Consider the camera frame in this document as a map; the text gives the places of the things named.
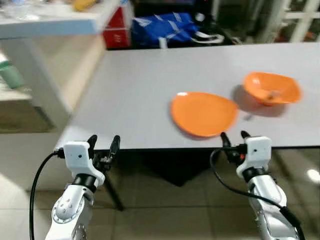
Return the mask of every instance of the black cable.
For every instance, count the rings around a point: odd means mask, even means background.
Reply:
[[[293,227],[296,228],[296,231],[297,231],[299,239],[300,240],[306,240],[305,236],[304,236],[304,233],[303,233],[303,230],[302,230],[302,228],[300,226],[300,221],[295,217],[295,215],[292,212],[290,212],[290,210],[288,209],[287,206],[281,206],[280,204],[278,204],[275,201],[272,201],[272,200],[270,200],[270,199],[268,199],[266,197],[255,195],[255,194],[252,194],[250,192],[245,192],[245,191],[233,188],[233,187],[231,187],[231,186],[229,186],[229,185],[224,183],[224,181],[222,180],[221,176],[217,172],[216,161],[215,161],[215,158],[214,158],[216,154],[218,154],[221,150],[224,150],[224,149],[225,149],[224,147],[215,149],[210,154],[210,159],[209,159],[210,166],[211,166],[211,168],[213,170],[214,175],[218,179],[218,181],[223,186],[225,186],[227,189],[229,189],[230,191],[232,191],[232,192],[234,192],[236,194],[239,194],[239,195],[242,195],[242,196],[246,196],[246,197],[249,197],[249,198],[260,199],[262,201],[265,201],[265,202],[267,202],[267,203],[269,203],[271,205],[274,205],[274,206],[278,207],[280,209],[280,212],[282,213],[282,215],[288,220],[289,223],[292,224]]]
[[[49,161],[49,159],[52,156],[58,155],[58,151],[54,151],[52,153],[49,154],[49,156],[47,156],[43,162],[41,163],[38,171],[36,172],[34,179],[33,179],[33,183],[32,183],[32,187],[31,187],[31,193],[30,193],[30,204],[29,204],[29,236],[30,236],[30,240],[35,240],[35,232],[34,232],[34,203],[35,203],[35,193],[36,193],[36,186],[37,186],[37,182],[38,182],[38,178],[40,176],[40,173],[42,171],[42,169],[44,168],[44,166],[46,165],[46,163]]]

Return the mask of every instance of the white table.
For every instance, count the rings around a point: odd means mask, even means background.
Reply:
[[[284,107],[239,102],[240,85],[252,71],[295,78],[302,100]],[[238,99],[236,123],[227,130],[233,144],[243,142],[246,130],[270,137],[274,147],[320,146],[319,79],[319,43],[108,52],[57,147],[92,134],[96,149],[108,149],[116,134],[122,149],[220,147],[219,137],[191,137],[176,127],[170,103],[178,92]]]
[[[30,21],[0,13],[0,39],[101,33],[119,4],[119,0],[104,0],[84,12],[77,12],[72,5],[56,0],[34,7],[39,19]]]

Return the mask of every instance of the tabletop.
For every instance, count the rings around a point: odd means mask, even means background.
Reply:
[[[298,103],[263,106],[242,83],[250,72],[296,79]],[[181,131],[170,115],[179,92],[206,92],[238,105],[226,131],[232,144],[240,131],[268,136],[273,147],[320,146],[320,43],[277,43],[175,49],[106,51],[57,147],[98,135],[96,149],[108,149],[120,135],[122,149],[217,148],[219,137]]]

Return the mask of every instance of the blue bag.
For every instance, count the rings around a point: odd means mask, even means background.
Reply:
[[[159,47],[159,38],[166,42],[189,42],[197,26],[188,13],[168,13],[147,17],[135,17],[132,22],[132,38],[138,45]]]

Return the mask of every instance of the red box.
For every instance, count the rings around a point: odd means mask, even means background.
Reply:
[[[127,28],[110,28],[103,32],[108,49],[128,48],[131,46],[130,31]]]
[[[134,9],[130,0],[123,0],[121,6],[115,11],[106,28],[130,28],[133,18]]]

